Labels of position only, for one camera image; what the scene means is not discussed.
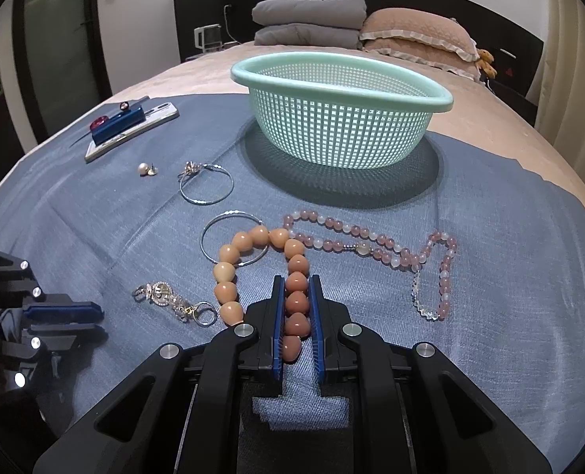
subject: blue fabric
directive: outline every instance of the blue fabric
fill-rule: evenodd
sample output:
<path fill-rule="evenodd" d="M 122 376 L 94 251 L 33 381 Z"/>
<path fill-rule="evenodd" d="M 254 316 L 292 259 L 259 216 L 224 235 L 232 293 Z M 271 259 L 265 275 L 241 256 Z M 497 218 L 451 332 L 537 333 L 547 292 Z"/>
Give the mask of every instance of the blue fabric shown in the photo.
<path fill-rule="evenodd" d="M 181 324 L 167 309 L 130 296 L 142 283 L 165 280 L 192 301 L 213 300 L 212 265 L 199 251 L 206 221 L 238 209 L 273 228 L 285 213 L 308 208 L 388 232 L 412 249 L 434 228 L 455 235 L 459 254 L 445 322 L 415 312 L 408 273 L 351 253 L 308 251 L 307 257 L 326 296 L 347 304 L 355 321 L 402 346 L 436 344 L 538 446 L 555 473 L 568 465 L 585 443 L 585 210 L 574 196 L 514 160 L 430 132 L 387 169 L 311 166 L 266 141 L 245 95 L 167 100 L 180 109 L 179 119 L 87 165 L 83 135 L 113 106 L 102 107 L 23 160 L 0 189 L 0 250 L 29 259 L 47 292 L 105 310 L 108 340 L 77 375 L 73 418 L 43 402 L 55 428 L 82 416 L 162 343 L 193 346 L 223 329 L 222 322 L 209 329 Z M 176 175 L 190 159 L 224 166 L 236 181 L 231 196 L 212 207 L 184 201 Z M 154 163 L 159 174 L 139 177 L 140 162 Z M 186 189 L 204 199 L 227 182 L 207 172 Z M 247 226 L 239 219 L 219 223 L 207 248 L 215 252 Z M 338 238 L 309 223 L 296 229 Z M 421 300 L 433 307 L 441 255 L 436 247 L 421 281 Z M 273 276 L 284 272 L 284 258 L 274 251 L 240 269 L 243 306 L 266 297 Z M 308 472 L 333 472 L 334 465 L 349 472 L 347 400 L 319 398 L 310 350 L 306 343 L 301 359 L 285 368 L 284 396 L 255 399 L 254 415 L 244 416 L 239 472 L 274 471 L 264 440 L 276 444 L 280 435 L 266 433 L 263 423 L 278 431 L 336 429 L 325 451 L 331 463 L 314 463 Z M 249 427 L 260 440 L 249 436 Z M 312 448 L 311 439 L 299 440 Z M 289 460 L 278 472 L 287 472 Z"/>

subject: beige curtain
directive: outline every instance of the beige curtain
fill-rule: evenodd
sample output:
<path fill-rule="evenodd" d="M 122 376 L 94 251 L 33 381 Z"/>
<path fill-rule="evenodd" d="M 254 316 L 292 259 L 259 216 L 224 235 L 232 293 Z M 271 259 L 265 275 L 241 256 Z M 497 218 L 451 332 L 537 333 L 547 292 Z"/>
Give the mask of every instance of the beige curtain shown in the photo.
<path fill-rule="evenodd" d="M 538 101 L 536 130 L 585 183 L 585 7 L 549 0 L 549 35 L 527 99 Z"/>

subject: headboard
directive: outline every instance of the headboard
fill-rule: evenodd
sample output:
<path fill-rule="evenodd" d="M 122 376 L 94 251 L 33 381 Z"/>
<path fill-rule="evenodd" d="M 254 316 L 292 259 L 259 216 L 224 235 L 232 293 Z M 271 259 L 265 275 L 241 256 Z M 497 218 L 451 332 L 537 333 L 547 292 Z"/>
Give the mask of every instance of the headboard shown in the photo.
<path fill-rule="evenodd" d="M 176 32 L 181 59 L 199 53 L 194 47 L 193 30 L 199 26 L 219 23 L 223 38 L 225 5 L 229 32 L 240 42 L 253 40 L 261 28 L 251 18 L 251 9 L 262 0 L 174 0 Z M 469 0 L 365 0 L 367 14 L 385 7 L 410 7 L 446 17 L 455 18 L 477 42 L 479 48 L 489 50 L 495 56 L 499 70 L 497 80 L 525 95 L 536 74 L 543 42 L 532 33 L 492 10 Z M 516 59 L 502 53 L 505 50 Z"/>

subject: basket rim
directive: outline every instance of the basket rim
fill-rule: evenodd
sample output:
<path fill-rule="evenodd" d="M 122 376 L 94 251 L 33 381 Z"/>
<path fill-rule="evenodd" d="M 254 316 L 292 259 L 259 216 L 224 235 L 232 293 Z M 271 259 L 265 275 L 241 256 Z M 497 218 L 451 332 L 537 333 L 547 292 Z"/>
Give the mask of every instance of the basket rim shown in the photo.
<path fill-rule="evenodd" d="M 340 87 L 316 82 L 291 80 L 271 75 L 256 73 L 280 62 L 342 62 L 361 69 L 369 69 L 386 75 L 396 75 L 405 81 L 413 81 L 423 86 L 433 96 L 410 96 L 371 89 Z M 285 94 L 299 99 L 325 101 L 334 99 L 340 104 L 353 107 L 369 106 L 387 108 L 388 110 L 405 110 L 407 112 L 448 112 L 454 102 L 450 91 L 429 77 L 412 71 L 364 56 L 344 55 L 328 52 L 278 52 L 257 55 L 240 60 L 231 68 L 231 79 L 246 87 Z"/>

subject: basket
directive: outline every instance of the basket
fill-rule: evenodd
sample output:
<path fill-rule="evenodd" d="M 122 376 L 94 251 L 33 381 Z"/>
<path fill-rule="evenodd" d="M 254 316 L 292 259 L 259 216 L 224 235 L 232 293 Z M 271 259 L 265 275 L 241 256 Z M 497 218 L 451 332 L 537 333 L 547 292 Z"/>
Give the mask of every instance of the basket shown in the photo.
<path fill-rule="evenodd" d="M 394 164 L 453 97 L 424 75 L 362 56 L 271 53 L 231 68 L 249 88 L 255 117 L 276 147 L 325 166 Z"/>

